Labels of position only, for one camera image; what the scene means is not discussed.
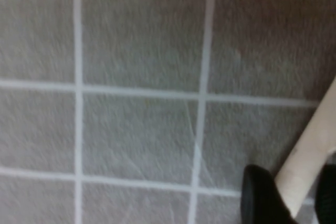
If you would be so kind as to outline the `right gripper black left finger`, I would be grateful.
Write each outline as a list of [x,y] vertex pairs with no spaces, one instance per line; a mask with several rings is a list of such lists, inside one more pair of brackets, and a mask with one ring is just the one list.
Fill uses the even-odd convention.
[[268,170],[258,165],[245,166],[241,188],[242,223],[297,223]]

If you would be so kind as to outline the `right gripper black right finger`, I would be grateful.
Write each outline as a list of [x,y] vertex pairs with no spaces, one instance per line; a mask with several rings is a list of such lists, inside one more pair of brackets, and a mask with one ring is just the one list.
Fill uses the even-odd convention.
[[335,224],[335,165],[323,167],[314,207],[320,224]]

